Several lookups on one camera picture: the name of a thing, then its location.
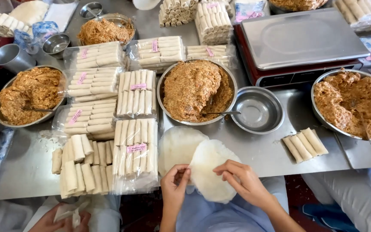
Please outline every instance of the red floor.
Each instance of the red floor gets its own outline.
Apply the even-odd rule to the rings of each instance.
[[[318,203],[312,191],[300,175],[285,176],[290,216],[307,232],[330,232],[302,215],[297,207],[306,203]],[[159,231],[162,214],[161,190],[150,194],[126,195],[121,198],[121,231]]]

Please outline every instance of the metal table surface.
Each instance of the metal table surface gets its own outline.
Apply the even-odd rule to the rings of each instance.
[[[77,45],[76,35],[86,22],[79,16],[83,5],[91,2],[81,0],[66,34]],[[122,13],[134,20],[139,39],[157,36],[181,35],[185,46],[198,45],[195,24],[189,23],[178,27],[160,28],[158,24],[159,7],[140,11],[131,2],[125,0],[99,0],[107,12]],[[41,51],[35,55],[39,64],[49,64],[64,68],[62,60],[56,60]],[[234,71],[238,87],[249,85],[246,73],[240,62],[240,68]],[[364,141],[340,137],[342,150],[336,135],[321,126],[313,116],[310,102],[310,84],[290,86],[291,89],[271,89],[285,109],[283,125],[271,134],[255,135],[243,131],[234,122],[221,120],[217,123],[196,127],[211,139],[218,139],[236,153],[242,162],[249,164],[259,176],[279,176],[308,172],[334,171],[351,169],[349,156],[356,167],[371,167],[368,160],[370,145]],[[0,199],[39,197],[59,194],[59,176],[51,174],[51,152],[61,146],[50,136],[52,120],[45,123],[18,129],[14,135],[12,147],[0,169]],[[160,115],[160,130],[167,130],[177,122]],[[317,130],[322,142],[330,152],[301,164],[295,164],[289,151],[281,144],[281,138],[294,134],[300,129],[311,127]]]

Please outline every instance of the round wrapper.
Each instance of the round wrapper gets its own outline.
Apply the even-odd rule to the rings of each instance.
[[[174,126],[168,129],[160,140],[158,172],[161,176],[176,164],[189,164],[195,149],[204,140],[209,137],[193,128]]]
[[[188,167],[191,169],[191,181],[206,200],[227,204],[236,195],[235,189],[213,172],[215,167],[228,159],[241,162],[219,140],[204,140],[197,146]]]

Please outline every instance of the digital scale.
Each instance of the digital scale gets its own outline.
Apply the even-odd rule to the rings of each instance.
[[[335,9],[243,20],[234,26],[237,47],[252,85],[315,81],[344,67],[359,70],[370,52]]]

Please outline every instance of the human hand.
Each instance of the human hand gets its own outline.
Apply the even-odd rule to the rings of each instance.
[[[174,165],[161,179],[163,214],[177,217],[180,212],[191,175],[191,170],[187,168],[188,164]]]
[[[87,211],[82,211],[80,214],[80,225],[73,229],[72,217],[65,219],[65,232],[90,232],[88,222],[90,221],[91,214]]]
[[[50,209],[47,213],[42,216],[38,222],[28,231],[28,232],[54,232],[65,225],[65,220],[59,220],[58,222],[54,223],[54,217],[58,207],[64,205],[66,203],[61,202],[54,206],[54,208]]]
[[[218,176],[223,175],[223,181],[229,182],[237,193],[252,205],[264,208],[271,201],[276,201],[275,197],[267,191],[257,174],[248,165],[227,160],[224,164],[213,169],[213,172]]]

